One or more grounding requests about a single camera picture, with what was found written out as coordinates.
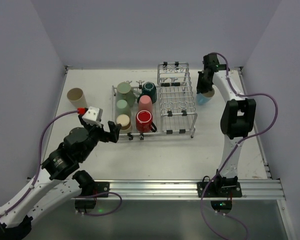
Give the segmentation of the cream brown cup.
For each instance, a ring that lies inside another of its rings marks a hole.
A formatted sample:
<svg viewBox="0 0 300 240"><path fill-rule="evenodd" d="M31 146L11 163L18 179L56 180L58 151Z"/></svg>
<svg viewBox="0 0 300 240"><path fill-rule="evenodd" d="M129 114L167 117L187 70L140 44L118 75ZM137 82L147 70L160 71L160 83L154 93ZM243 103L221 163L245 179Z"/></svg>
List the cream brown cup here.
<svg viewBox="0 0 300 240"><path fill-rule="evenodd" d="M120 129L121 134L131 133L133 130L131 119L126 114L120 114L116 118L116 123L121 125L121 129Z"/></svg>

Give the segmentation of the light blue mug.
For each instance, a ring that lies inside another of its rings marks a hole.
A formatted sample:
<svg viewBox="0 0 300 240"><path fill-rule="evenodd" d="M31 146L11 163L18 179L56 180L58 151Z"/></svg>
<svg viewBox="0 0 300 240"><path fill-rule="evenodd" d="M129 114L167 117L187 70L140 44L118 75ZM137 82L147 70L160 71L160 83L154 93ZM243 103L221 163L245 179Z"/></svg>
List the light blue mug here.
<svg viewBox="0 0 300 240"><path fill-rule="evenodd" d="M209 102L215 95L215 90L212 88L212 90L206 92L206 93L197 93L196 94L196 100L198 105L202 106Z"/></svg>

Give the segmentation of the tall beige cup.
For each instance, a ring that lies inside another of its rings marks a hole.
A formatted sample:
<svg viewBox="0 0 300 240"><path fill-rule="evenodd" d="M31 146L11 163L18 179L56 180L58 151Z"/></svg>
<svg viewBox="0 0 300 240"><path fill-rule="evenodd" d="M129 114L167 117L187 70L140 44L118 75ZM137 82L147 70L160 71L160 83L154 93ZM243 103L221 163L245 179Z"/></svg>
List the tall beige cup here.
<svg viewBox="0 0 300 240"><path fill-rule="evenodd" d="M85 94L81 88L70 89L66 95L68 101L76 108L88 108Z"/></svg>

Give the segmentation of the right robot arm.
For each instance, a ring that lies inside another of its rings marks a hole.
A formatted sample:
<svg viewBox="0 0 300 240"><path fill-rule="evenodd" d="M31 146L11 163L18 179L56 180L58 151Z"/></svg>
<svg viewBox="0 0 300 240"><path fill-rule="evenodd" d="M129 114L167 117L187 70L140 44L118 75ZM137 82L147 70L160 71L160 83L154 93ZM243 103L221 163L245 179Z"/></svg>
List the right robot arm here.
<svg viewBox="0 0 300 240"><path fill-rule="evenodd" d="M199 104L206 103L215 88L223 97L225 107L220 129L224 135L224 147L215 176L205 176L197 183L197 191L201 198L240 198L242 192L238 182L238 163L243 141L254 127L257 104L254 99L243 96L230 78L227 63L221 64L219 56L212 52L203 57L203 70L198 72L196 93Z"/></svg>

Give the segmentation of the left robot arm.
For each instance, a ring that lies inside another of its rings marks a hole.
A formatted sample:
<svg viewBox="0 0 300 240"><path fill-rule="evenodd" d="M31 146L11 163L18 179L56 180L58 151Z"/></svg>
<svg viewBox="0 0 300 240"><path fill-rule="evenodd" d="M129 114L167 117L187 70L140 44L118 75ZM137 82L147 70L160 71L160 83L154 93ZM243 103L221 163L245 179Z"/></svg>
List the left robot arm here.
<svg viewBox="0 0 300 240"><path fill-rule="evenodd" d="M108 195L97 192L96 182L79 169L98 142L116 143L121 125L86 124L70 131L56 150L42 163L36 176L11 200L0 207L0 240L22 240L44 215L72 198L79 201L78 210L87 214L95 199Z"/></svg>

